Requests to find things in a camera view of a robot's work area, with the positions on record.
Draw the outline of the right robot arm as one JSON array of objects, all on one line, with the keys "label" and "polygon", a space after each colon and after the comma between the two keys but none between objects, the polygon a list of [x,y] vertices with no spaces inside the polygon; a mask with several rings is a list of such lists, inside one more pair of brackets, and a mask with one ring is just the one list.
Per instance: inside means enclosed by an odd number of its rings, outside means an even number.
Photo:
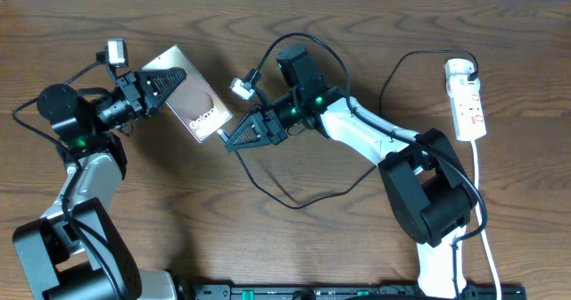
[{"label": "right robot arm", "polygon": [[468,286],[461,244],[473,236],[467,225],[482,197],[449,139],[437,129],[398,127],[360,105],[349,88],[328,85],[305,45],[281,51],[277,65],[290,89],[274,101],[256,85],[260,68],[231,82],[236,95],[260,101],[225,137],[226,149],[276,146],[298,124],[349,146],[378,169],[395,219],[417,245],[422,294],[461,298]]}]

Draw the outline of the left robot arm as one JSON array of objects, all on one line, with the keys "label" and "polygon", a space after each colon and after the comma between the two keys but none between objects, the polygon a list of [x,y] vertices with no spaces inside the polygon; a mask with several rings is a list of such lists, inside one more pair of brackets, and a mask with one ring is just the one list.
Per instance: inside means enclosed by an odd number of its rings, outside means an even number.
[{"label": "left robot arm", "polygon": [[188,299],[186,284],[169,271],[138,268],[108,214],[128,163],[119,133],[155,115],[186,72],[107,71],[114,90],[65,81],[32,99],[57,135],[67,179],[39,219],[14,231],[15,251],[36,299]]}]

